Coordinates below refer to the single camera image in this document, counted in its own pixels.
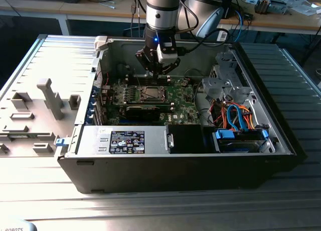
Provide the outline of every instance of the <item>wooden desk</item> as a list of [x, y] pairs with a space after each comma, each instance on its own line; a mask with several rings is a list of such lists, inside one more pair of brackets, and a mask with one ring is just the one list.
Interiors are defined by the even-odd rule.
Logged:
[[[7, 0], [23, 17], [54, 18], [59, 21], [63, 35], [69, 35], [68, 20], [88, 20], [106, 22], [127, 22], [131, 21], [130, 7], [133, 0], [115, 0], [115, 9], [93, 3], [88, 0], [81, 0], [77, 4], [49, 1], [31, 0]], [[285, 15], [267, 14], [259, 15], [254, 12], [254, 5], [246, 4], [239, 0], [242, 8], [254, 15], [250, 30], [281, 32], [281, 33], [300, 33], [315, 34], [321, 25], [321, 15], [305, 16], [293, 10]], [[0, 15], [17, 16], [13, 9], [5, 0], [0, 0]], [[145, 13], [140, 12], [141, 23], [146, 23]], [[221, 20], [221, 28], [231, 29], [238, 24], [236, 17]]]

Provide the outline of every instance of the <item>green circuit board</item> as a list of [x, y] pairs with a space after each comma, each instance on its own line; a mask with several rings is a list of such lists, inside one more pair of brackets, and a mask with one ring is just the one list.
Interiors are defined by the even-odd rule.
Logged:
[[[168, 86], [127, 86], [120, 81], [111, 84], [110, 99], [112, 101], [106, 106], [107, 125], [142, 124], [162, 126], [199, 124], [200, 115], [193, 103], [193, 87], [191, 84], [185, 85], [184, 81], [182, 78], [172, 78]], [[130, 101], [125, 98], [126, 93], [128, 93], [128, 88], [130, 88], [131, 94]], [[159, 120], [157, 121], [150, 123], [132, 122], [126, 118], [125, 111], [130, 105], [156, 107], [164, 109], [165, 111], [161, 111]]]

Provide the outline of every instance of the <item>blue release tab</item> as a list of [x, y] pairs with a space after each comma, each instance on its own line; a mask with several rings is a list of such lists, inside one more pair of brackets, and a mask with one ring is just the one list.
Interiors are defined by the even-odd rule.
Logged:
[[234, 133], [230, 130], [217, 130], [215, 132], [216, 139], [234, 139]]
[[56, 147], [65, 147], [67, 146], [65, 144], [65, 139], [64, 138], [59, 138], [56, 140]]
[[262, 131], [262, 135], [265, 139], [267, 139], [269, 137], [269, 133], [266, 130]]

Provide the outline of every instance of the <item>warning label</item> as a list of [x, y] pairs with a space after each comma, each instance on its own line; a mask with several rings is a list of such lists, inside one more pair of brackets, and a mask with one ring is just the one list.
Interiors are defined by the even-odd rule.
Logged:
[[145, 153], [145, 134], [141, 131], [111, 132], [111, 154], [143, 154]]

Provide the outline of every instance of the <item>motherboard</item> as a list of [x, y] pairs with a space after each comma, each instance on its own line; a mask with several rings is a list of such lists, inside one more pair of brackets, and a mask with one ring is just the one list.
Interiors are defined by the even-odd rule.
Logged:
[[200, 114], [195, 107], [192, 82], [167, 77], [157, 82], [127, 76], [110, 84], [107, 91], [107, 125], [195, 125]]

